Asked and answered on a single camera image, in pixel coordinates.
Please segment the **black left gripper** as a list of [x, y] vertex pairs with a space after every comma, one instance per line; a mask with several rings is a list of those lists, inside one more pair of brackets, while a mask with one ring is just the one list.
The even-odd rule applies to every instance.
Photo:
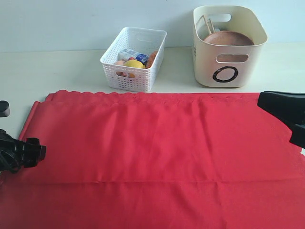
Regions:
[[46, 146], [37, 138], [20, 141], [3, 129], [0, 131], [0, 170], [17, 173], [21, 167], [35, 167], [45, 159]]

